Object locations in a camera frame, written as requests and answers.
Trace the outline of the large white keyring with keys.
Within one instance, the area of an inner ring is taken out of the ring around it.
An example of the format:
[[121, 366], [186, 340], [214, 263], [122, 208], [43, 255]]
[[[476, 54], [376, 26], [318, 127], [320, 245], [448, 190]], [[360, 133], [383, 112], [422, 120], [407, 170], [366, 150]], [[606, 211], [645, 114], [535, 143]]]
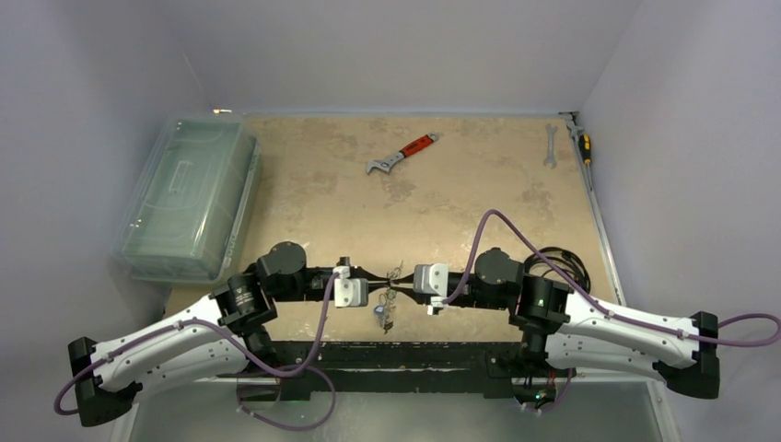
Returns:
[[379, 294], [378, 304], [373, 308], [376, 323], [387, 334], [393, 328], [393, 313], [395, 311], [395, 299], [397, 291], [392, 287], [395, 281], [402, 276], [403, 261], [387, 273], [388, 285]]

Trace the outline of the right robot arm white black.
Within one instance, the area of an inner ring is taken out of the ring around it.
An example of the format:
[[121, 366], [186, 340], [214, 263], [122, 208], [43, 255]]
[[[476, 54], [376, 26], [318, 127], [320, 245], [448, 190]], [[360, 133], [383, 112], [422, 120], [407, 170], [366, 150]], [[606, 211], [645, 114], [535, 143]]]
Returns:
[[504, 310], [522, 332], [507, 360], [524, 377], [597, 368], [659, 380], [676, 393], [713, 400], [720, 389], [718, 320], [669, 317], [588, 301], [568, 285], [531, 274], [499, 248], [481, 253], [458, 308]]

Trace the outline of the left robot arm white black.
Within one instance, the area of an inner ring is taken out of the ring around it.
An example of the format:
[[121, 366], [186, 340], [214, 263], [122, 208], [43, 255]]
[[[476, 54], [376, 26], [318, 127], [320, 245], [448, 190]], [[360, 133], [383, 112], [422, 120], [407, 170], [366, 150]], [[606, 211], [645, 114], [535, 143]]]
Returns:
[[[255, 263], [185, 310], [107, 342], [82, 337], [68, 345], [72, 379], [56, 395], [54, 411], [84, 427], [128, 413], [142, 398], [176, 384], [239, 373], [294, 378], [317, 359], [329, 306], [360, 308], [369, 294], [390, 284], [342, 257], [333, 267], [310, 267], [305, 249], [281, 242]], [[321, 316], [308, 352], [278, 360], [265, 324], [279, 302], [320, 301]], [[72, 391], [75, 409], [62, 405]]]

